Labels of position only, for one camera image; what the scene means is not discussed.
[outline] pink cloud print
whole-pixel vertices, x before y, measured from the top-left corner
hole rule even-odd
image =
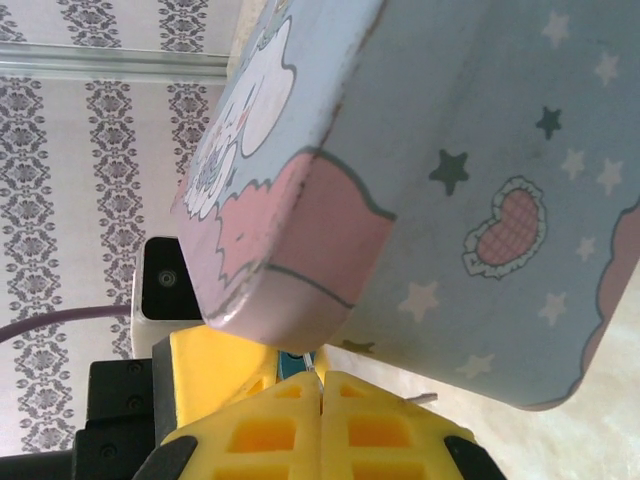
[[[215,253],[190,270],[203,316],[293,352],[319,347],[346,320],[395,220],[344,163],[315,149],[212,211],[198,236]]]

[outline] white star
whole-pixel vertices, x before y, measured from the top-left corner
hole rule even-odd
[[[476,357],[469,355],[469,360],[462,367],[456,368],[456,372],[464,373],[468,380],[477,377],[481,373],[491,372],[491,361],[495,355],[487,355],[486,357]]]
[[[584,152],[567,150],[567,158],[562,164],[562,169],[569,173],[569,180],[575,180],[578,174],[584,170]]]
[[[544,27],[541,35],[549,37],[553,48],[558,48],[562,40],[569,38],[568,25],[569,15],[558,15],[552,11],[549,15],[549,23]]]
[[[616,55],[615,57],[610,56],[607,52],[602,54],[602,59],[600,60],[600,64],[593,71],[596,75],[598,75],[602,79],[602,85],[605,87],[609,84],[609,81],[613,78],[618,78],[618,59],[620,57]]]
[[[622,183],[622,177],[620,176],[621,169],[622,162],[611,163],[608,158],[604,160],[604,170],[598,175],[596,181],[604,185],[604,191],[607,196],[611,195],[613,187]]]
[[[420,323],[424,318],[424,312],[430,308],[436,308],[440,303],[436,298],[438,282],[431,282],[422,286],[411,282],[409,284],[409,296],[398,305],[401,312],[411,312],[413,319]]]
[[[589,257],[596,253],[596,249],[594,244],[596,243],[595,238],[583,238],[580,240],[580,246],[576,250],[576,253],[582,257],[582,261],[586,262],[589,260]]]
[[[564,300],[567,298],[567,294],[553,295],[547,294],[547,304],[542,310],[538,312],[539,317],[545,317],[549,320],[550,326],[555,326],[558,317],[567,311],[567,307],[564,306]]]

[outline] patterned wall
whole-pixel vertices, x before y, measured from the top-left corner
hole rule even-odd
[[[0,40],[59,40],[60,31],[38,31],[38,18],[25,15],[34,3],[0,5]],[[217,3],[135,2],[155,15],[142,22],[155,26],[145,45],[215,51],[206,32]],[[133,27],[120,15],[133,4],[59,0],[54,20],[66,25],[68,44],[128,48],[122,33]],[[147,236],[173,232],[177,182],[222,86],[1,75],[0,322],[128,302],[134,254]],[[0,345],[0,456],[71,448],[90,363],[129,354],[124,317],[54,325]]]
[[[0,41],[227,55],[241,3],[3,0]]]

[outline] dark gray star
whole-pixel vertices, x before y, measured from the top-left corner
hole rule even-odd
[[[437,180],[444,183],[445,192],[448,197],[453,195],[456,183],[469,180],[469,174],[464,170],[467,161],[467,153],[460,155],[449,155],[446,150],[440,150],[440,165],[429,174],[430,180]]]
[[[547,140],[551,140],[554,131],[562,128],[560,125],[561,113],[560,109],[551,111],[547,107],[542,107],[542,119],[536,123],[536,128],[544,130],[544,138]]]
[[[349,350],[353,353],[373,353],[371,349],[375,346],[374,342],[356,343],[351,340],[343,340],[340,345],[345,350]]]

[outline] black plastic part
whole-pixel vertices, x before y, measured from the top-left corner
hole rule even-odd
[[[464,480],[507,480],[481,446],[455,435],[446,437],[444,444]]]
[[[71,450],[0,458],[0,480],[69,480]]]
[[[162,440],[177,428],[170,337],[153,346],[152,357],[156,445],[160,445]]]
[[[131,480],[153,451],[153,431],[152,417],[78,431],[72,480]]]
[[[184,436],[156,448],[133,480],[179,480],[197,446],[196,437]]]
[[[151,359],[92,363],[87,428],[133,417],[153,417]]]
[[[144,245],[142,313],[149,320],[202,320],[180,242],[152,237]]]

